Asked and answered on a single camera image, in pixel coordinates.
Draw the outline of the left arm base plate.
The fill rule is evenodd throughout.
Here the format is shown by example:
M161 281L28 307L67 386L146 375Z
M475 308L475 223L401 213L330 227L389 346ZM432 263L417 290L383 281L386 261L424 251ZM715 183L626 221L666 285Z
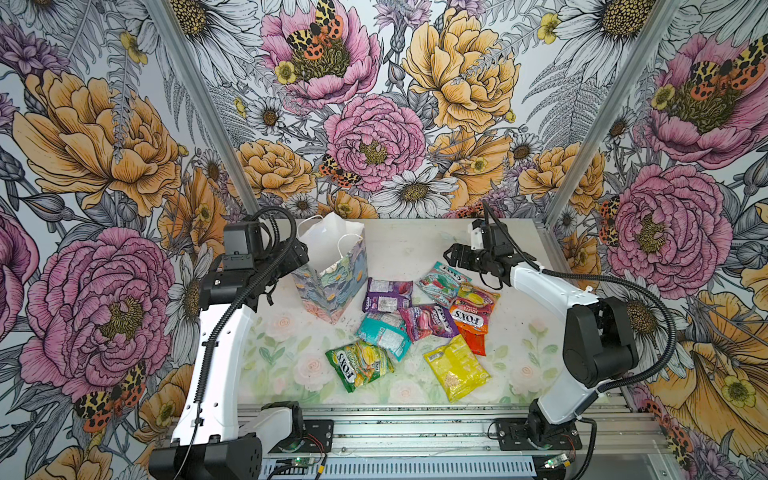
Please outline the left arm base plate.
M301 439L287 439L270 450L270 454L329 453L334 438L334 421L315 419L304 421L304 433Z

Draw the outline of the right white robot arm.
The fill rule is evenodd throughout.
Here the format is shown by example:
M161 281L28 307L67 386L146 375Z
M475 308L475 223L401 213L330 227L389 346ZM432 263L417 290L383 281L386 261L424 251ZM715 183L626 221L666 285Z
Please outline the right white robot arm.
M625 303L578 288L560 272L546 269L522 251L504 225L475 220L471 243L455 243L444 253L456 268L490 274L536 300L564 322L564 370L534 400L517 431L538 448L555 446L599 398L599 387L637 366L639 356Z

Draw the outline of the orange Fox's candy packet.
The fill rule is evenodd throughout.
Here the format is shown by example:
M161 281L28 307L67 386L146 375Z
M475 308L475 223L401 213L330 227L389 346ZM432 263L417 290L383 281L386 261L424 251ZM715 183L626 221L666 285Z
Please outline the orange Fox's candy packet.
M485 335L500 297L500 294L477 288L471 283L462 283L449 311L458 326L474 334Z

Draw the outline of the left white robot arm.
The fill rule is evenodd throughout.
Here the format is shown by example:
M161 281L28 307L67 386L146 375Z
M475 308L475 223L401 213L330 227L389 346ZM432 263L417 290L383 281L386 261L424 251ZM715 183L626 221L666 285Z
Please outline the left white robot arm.
M308 261L306 246L282 241L270 254L235 252L216 262L201 287L201 335L190 390L169 446L155 450L155 479L255 479L262 459L280 444L302 441L295 401L264 407L251 425L238 416L246 335L259 299Z

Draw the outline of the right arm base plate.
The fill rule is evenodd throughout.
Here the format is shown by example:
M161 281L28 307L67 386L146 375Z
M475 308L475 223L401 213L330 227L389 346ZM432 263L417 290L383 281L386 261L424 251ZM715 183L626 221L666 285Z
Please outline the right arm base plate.
M488 436L498 442L502 451L577 451L583 448L574 422L551 425L533 417L499 418L490 425Z

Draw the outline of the floral paper gift bag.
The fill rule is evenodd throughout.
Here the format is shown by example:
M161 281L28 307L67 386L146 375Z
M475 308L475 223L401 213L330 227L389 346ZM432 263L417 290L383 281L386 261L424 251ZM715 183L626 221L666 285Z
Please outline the floral paper gift bag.
M368 279L365 226L331 212L299 224L309 262L292 273L305 310L337 323Z

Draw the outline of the magenta Fox's candy packet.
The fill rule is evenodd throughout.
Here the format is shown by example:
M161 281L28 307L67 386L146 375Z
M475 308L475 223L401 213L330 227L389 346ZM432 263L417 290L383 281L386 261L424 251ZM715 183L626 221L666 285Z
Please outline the magenta Fox's candy packet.
M398 313L412 342L429 336L451 339L459 334L450 311L438 304L411 306L399 309Z

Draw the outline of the yellow snack packet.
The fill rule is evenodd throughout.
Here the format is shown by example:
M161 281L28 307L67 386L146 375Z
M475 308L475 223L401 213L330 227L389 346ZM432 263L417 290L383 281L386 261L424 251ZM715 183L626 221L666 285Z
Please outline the yellow snack packet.
M484 386L491 378L461 335L423 358L451 403Z

